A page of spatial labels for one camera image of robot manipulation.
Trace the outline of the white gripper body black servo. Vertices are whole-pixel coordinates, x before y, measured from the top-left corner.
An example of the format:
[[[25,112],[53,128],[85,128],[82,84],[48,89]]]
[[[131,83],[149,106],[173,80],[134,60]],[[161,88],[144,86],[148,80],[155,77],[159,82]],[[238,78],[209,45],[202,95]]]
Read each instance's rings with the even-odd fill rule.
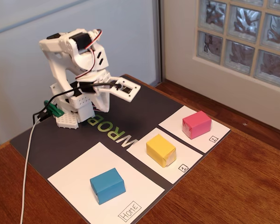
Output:
[[[75,92],[89,96],[99,94],[101,89],[110,89],[112,86],[110,77],[109,72],[84,72],[75,77]]]

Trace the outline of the white fixed gripper finger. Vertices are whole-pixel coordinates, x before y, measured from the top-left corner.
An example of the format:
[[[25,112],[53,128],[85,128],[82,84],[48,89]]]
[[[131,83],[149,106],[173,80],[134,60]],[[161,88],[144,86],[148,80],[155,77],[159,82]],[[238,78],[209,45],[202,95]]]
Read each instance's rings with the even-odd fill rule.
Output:
[[[110,109],[110,93],[109,92],[102,92],[101,93],[103,107],[102,111],[109,111]]]

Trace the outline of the white moving gripper finger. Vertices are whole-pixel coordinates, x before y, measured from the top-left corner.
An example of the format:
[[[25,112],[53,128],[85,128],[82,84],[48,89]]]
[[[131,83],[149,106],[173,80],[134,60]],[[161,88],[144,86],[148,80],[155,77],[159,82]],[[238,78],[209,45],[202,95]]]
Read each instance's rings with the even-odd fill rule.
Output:
[[[98,110],[105,112],[105,93],[94,94],[92,101]]]

